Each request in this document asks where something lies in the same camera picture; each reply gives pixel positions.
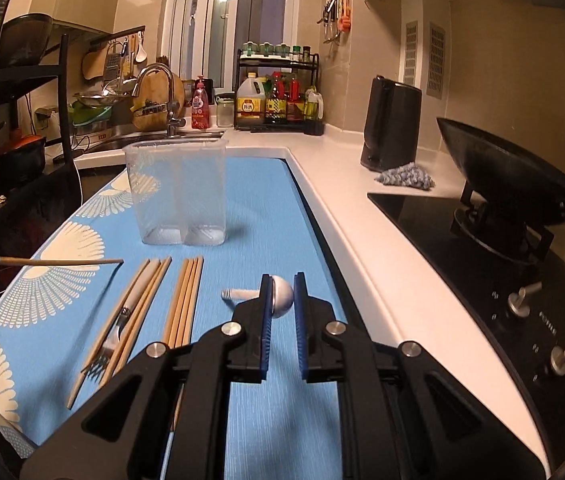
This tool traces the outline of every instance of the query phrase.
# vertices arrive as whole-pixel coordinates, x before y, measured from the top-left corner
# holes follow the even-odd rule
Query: fork
[[[134,309],[138,305],[138,302],[145,292],[147,285],[149,285],[153,275],[158,270],[159,265],[159,260],[151,260],[136,280],[136,283],[134,283],[129,296],[122,305],[120,314],[118,315],[118,319],[116,320],[112,331],[107,336],[105,342],[102,343],[102,346],[94,360],[91,361],[91,363],[89,363],[85,368],[85,374],[90,379],[96,381],[100,380],[112,358],[112,355],[114,354],[116,347],[120,344],[120,335],[122,330],[124,330],[125,325],[127,325],[131,314],[133,314]]]

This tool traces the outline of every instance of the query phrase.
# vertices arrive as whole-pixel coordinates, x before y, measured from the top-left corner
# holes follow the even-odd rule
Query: faucet
[[[147,74],[151,74],[153,72],[164,72],[168,80],[169,88],[166,101],[166,134],[168,137],[174,137],[176,135],[176,128],[182,128],[185,125],[185,120],[175,117],[174,114],[174,75],[171,73],[171,70],[167,65],[162,63],[152,63],[143,68],[138,74],[138,78],[136,79],[136,84],[133,86],[131,95],[134,97],[139,96],[142,80]]]

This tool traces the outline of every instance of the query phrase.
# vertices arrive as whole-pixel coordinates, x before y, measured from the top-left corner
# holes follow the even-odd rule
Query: wooden chopstick
[[[69,394],[69,399],[67,400],[67,409],[68,410],[70,410],[72,408],[72,406],[74,405],[74,402],[76,402],[76,397],[78,397],[78,392],[80,391],[80,388],[81,388],[83,382],[85,381],[86,368],[93,362],[93,360],[96,357],[96,354],[98,354],[98,351],[100,350],[100,348],[102,346],[102,343],[104,343],[104,340],[107,338],[107,335],[109,334],[109,331],[111,330],[112,326],[114,325],[114,322],[116,321],[116,319],[118,317],[118,314],[120,314],[120,309],[122,308],[125,300],[127,299],[127,296],[129,296],[131,289],[133,288],[133,285],[136,283],[136,281],[140,277],[141,273],[143,272],[145,267],[147,267],[148,264],[149,264],[149,258],[145,259],[140,264],[140,267],[136,271],[136,274],[134,274],[133,278],[130,280],[127,287],[125,288],[125,290],[120,295],[120,298],[118,298],[118,301],[114,305],[114,308],[112,309],[112,312],[109,315],[109,318],[107,319],[105,324],[102,326],[101,332],[98,334],[98,336],[94,340],[94,344],[92,345],[91,350],[89,351],[89,354],[87,355],[87,357],[85,359],[85,363],[83,364],[83,367],[80,370],[80,373],[78,374],[78,378],[76,379],[74,387],[72,388],[71,393]]]
[[[149,283],[147,284],[147,288],[144,290],[142,296],[138,300],[138,304],[133,309],[133,313],[131,314],[130,319],[127,321],[127,324],[125,325],[124,329],[122,329],[118,346],[115,348],[114,353],[109,359],[107,368],[105,368],[104,374],[102,375],[102,378],[100,380],[100,387],[105,386],[105,384],[107,384],[107,381],[111,379],[112,376],[114,375],[114,370],[116,365],[118,364],[118,359],[120,359],[120,355],[122,354],[122,350],[124,349],[124,346],[127,343],[127,339],[130,335],[131,329],[136,319],[138,319],[138,315],[140,313],[140,306],[143,305],[143,303],[147,300],[147,297],[149,296],[149,291],[151,290],[151,286],[158,277],[159,270],[160,270],[160,266],[158,266],[156,272],[154,272],[152,278],[149,280]]]
[[[187,262],[187,270],[184,272],[184,280],[182,280],[182,287],[177,290],[178,299],[176,300],[176,311],[174,313],[174,320],[171,325],[171,332],[169,334],[169,348],[176,347],[176,337],[178,336],[178,328],[180,325],[180,319],[182,317],[182,310],[184,307],[184,297],[186,296],[186,290],[189,286],[189,280],[191,279],[192,272],[194,271],[195,260],[189,260]]]
[[[200,256],[194,258],[194,265],[192,266],[192,272],[189,276],[186,292],[184,294],[184,300],[182,302],[182,311],[180,314],[180,321],[178,322],[178,332],[176,333],[176,341],[174,342],[174,348],[178,348],[179,346],[182,346],[182,342],[184,341],[184,326],[186,325],[189,306],[191,304],[192,294],[194,292],[195,273],[199,262],[200,262]]]
[[[30,258],[12,258],[11,256],[0,256],[0,265],[3,267],[77,267],[88,265],[123,264],[122,258],[110,258],[103,260],[32,260]]]
[[[202,274],[202,256],[196,258],[196,273],[195,278],[192,280],[192,293],[189,299],[189,306],[187,308],[187,317],[184,325],[184,330],[182,330],[182,339],[180,340],[180,345],[178,340],[176,340],[176,346],[188,345],[192,336],[192,324],[194,322],[194,311],[196,309],[196,300],[198,299],[198,288],[200,287],[200,276]]]
[[[155,279],[153,280],[152,285],[149,287],[149,294],[145,299],[144,303],[141,303],[139,306],[136,307],[138,311],[138,315],[134,321],[134,324],[130,330],[130,335],[127,338],[127,343],[124,345],[124,349],[120,354],[120,358],[118,359],[118,363],[116,364],[114,375],[117,374],[122,367],[127,364],[127,360],[129,359],[129,355],[131,354],[131,350],[133,346],[136,344],[136,339],[138,338],[138,333],[142,327],[142,324],[147,316],[147,311],[149,311],[149,307],[151,306],[151,302],[154,301],[154,297],[162,283],[163,278],[165,278],[165,274],[169,265],[171,264],[171,256],[168,256],[166,260],[163,260],[162,264],[158,268],[158,272],[156,274]]]
[[[195,277],[192,280],[192,293],[190,295],[189,304],[187,308],[187,316],[186,322],[184,326],[184,330],[182,332],[182,340],[181,345],[188,345],[191,342],[192,336],[192,326],[194,323],[194,312],[196,309],[196,300],[198,299],[198,288],[200,287],[200,276],[202,274],[202,263],[204,262],[202,256],[198,256],[196,258],[196,267],[195,267]],[[176,428],[176,423],[178,422],[178,414],[180,413],[180,405],[182,402],[182,389],[178,394],[178,401],[176,402],[176,411],[174,412],[174,424],[172,428]]]
[[[184,276],[187,272],[187,264],[189,259],[185,258],[182,261],[180,267],[180,274],[178,274],[178,282],[176,283],[176,288],[174,289],[174,295],[171,299],[171,304],[169,305],[169,311],[166,314],[165,319],[165,330],[163,330],[162,342],[169,345],[169,336],[171,335],[171,326],[174,323],[174,315],[176,314],[176,306],[178,306],[178,298],[180,296],[180,291],[182,289],[182,283],[184,282]]]

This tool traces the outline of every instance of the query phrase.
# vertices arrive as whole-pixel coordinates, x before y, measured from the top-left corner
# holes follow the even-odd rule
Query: white ladle
[[[272,278],[274,279],[272,317],[284,316],[293,304],[293,288],[287,280],[280,276],[272,276]],[[224,288],[220,293],[223,300],[230,301],[254,300],[259,295],[259,290],[245,290],[244,288]]]
[[[138,52],[136,53],[136,63],[142,63],[147,59],[147,52],[142,47],[142,32],[138,33]]]

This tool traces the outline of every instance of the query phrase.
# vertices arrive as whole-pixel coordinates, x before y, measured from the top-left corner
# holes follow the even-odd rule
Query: black kettle
[[[422,92],[415,86],[374,78],[361,155],[365,168],[385,171],[415,160],[421,102]]]

